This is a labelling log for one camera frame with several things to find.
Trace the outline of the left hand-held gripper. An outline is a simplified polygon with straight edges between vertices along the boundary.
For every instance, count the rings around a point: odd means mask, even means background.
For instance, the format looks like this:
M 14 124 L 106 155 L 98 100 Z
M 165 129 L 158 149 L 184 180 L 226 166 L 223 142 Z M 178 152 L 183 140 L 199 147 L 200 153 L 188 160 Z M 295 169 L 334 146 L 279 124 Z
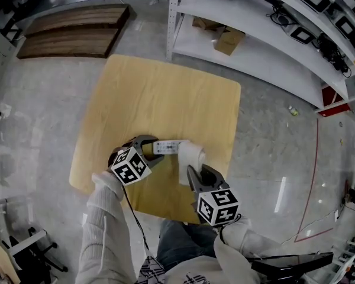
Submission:
M 142 146 L 159 139 L 152 135 L 140 135 L 117 147 L 108 160 L 109 170 L 124 185 L 136 183 L 151 174 L 151 169 L 164 159 L 164 155 L 143 154 Z

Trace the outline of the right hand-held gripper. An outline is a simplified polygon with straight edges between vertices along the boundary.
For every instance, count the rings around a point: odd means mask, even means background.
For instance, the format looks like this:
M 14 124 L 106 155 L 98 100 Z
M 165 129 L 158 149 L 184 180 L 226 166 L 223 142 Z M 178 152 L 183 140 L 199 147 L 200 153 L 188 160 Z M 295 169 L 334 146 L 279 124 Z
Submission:
M 236 220 L 240 201 L 219 171 L 203 164 L 200 172 L 188 165 L 186 173 L 195 195 L 192 206 L 202 224 L 221 227 Z

